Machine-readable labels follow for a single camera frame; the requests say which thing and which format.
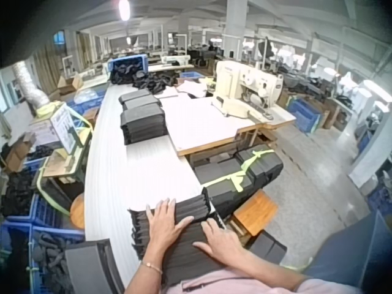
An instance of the woman's hand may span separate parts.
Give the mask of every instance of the woman's hand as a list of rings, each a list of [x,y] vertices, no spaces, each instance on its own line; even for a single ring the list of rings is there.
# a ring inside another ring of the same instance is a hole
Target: woman's hand
[[[236,267],[241,263],[246,250],[242,247],[234,232],[219,228],[214,219],[207,219],[206,222],[202,222],[202,227],[208,244],[194,242],[195,247],[225,265]]]
[[[149,222],[149,243],[148,247],[156,254],[164,255],[166,250],[172,245],[194,219],[188,216],[175,225],[175,206],[176,200],[173,199],[169,204],[169,199],[160,201],[155,207],[154,215],[149,206],[146,208]]]

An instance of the sewing machine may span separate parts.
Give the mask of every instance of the sewing machine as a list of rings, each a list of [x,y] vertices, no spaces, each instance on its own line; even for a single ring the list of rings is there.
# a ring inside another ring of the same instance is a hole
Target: sewing machine
[[[178,56],[161,56],[163,66],[172,66],[173,62],[178,62],[181,66],[187,66],[190,60],[189,55],[178,55]]]
[[[216,73],[212,104],[225,116],[252,116],[261,121],[273,119],[268,110],[282,92],[282,75],[266,73],[235,61],[219,61]]]

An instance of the concrete floor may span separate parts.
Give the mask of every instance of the concrete floor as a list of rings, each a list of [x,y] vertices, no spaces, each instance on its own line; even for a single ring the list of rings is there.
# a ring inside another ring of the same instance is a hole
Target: concrete floor
[[[282,264],[301,267],[330,234],[369,213],[346,175],[358,151],[354,137],[335,128],[306,135],[287,126],[274,134],[284,169],[264,188],[279,206],[266,231],[288,247]]]

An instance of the bracelet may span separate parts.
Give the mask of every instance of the bracelet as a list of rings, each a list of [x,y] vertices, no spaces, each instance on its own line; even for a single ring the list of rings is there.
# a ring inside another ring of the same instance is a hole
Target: bracelet
[[[150,262],[141,261],[140,263],[141,263],[142,265],[144,265],[144,266],[147,266],[148,268],[152,268],[153,270],[156,270],[156,271],[157,271],[158,273],[160,273],[160,274],[164,274],[164,272],[163,272],[160,268],[158,268],[158,267],[152,265]]]

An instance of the worker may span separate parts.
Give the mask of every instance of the worker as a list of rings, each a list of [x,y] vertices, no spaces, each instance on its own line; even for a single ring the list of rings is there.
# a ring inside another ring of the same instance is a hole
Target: worker
[[[132,278],[126,294],[158,294],[161,285],[162,261],[166,250],[176,241],[194,217],[189,216],[175,225],[175,200],[159,202],[154,215],[146,209],[150,242],[139,269]],[[214,219],[202,222],[208,244],[194,242],[193,246],[228,268],[184,281],[167,289],[168,294],[352,294],[359,290],[341,284],[312,279],[258,258],[245,250],[237,235],[218,227]]]

